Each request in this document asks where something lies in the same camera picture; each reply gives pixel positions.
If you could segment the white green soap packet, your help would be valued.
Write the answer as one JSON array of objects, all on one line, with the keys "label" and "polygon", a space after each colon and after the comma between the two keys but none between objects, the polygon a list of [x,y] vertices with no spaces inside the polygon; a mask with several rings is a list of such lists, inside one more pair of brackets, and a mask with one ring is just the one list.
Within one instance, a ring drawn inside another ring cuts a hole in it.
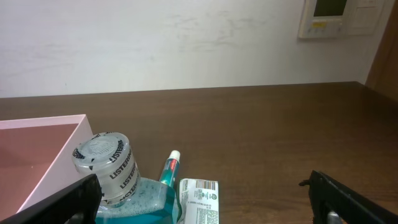
[{"label": "white green soap packet", "polygon": [[214,180],[182,179],[178,224],[219,224],[219,184]]}]

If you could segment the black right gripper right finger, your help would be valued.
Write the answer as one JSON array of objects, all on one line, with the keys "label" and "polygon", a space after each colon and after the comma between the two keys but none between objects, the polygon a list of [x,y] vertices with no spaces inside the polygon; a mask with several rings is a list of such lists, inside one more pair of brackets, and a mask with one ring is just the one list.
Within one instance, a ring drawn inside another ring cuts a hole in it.
[{"label": "black right gripper right finger", "polygon": [[397,223],[397,215],[320,171],[313,170],[307,180],[313,223]]}]

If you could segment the blue Listerine mouthwash bottle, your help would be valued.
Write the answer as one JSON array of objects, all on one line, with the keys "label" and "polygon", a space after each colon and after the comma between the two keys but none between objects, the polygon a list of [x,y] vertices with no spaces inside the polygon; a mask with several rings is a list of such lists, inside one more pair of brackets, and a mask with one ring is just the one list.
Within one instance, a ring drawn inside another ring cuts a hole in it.
[{"label": "blue Listerine mouthwash bottle", "polygon": [[101,187],[96,223],[177,223],[175,190],[140,175],[128,138],[106,132],[80,143],[72,152],[80,175],[95,174]]}]

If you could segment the teal Colgate toothpaste tube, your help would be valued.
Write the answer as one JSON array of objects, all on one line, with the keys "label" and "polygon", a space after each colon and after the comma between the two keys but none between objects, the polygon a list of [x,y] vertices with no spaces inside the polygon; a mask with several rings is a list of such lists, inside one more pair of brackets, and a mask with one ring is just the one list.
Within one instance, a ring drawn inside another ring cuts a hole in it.
[{"label": "teal Colgate toothpaste tube", "polygon": [[174,150],[170,153],[165,162],[159,181],[165,185],[168,185],[169,187],[173,187],[178,174],[179,165],[180,152]]}]

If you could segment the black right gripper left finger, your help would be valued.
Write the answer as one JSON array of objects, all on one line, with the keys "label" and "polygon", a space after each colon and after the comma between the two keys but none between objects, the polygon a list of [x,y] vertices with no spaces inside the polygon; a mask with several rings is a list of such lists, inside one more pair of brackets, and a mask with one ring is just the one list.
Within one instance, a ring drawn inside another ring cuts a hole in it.
[{"label": "black right gripper left finger", "polygon": [[1,224],[95,224],[101,198],[99,180],[90,174],[2,220]]}]

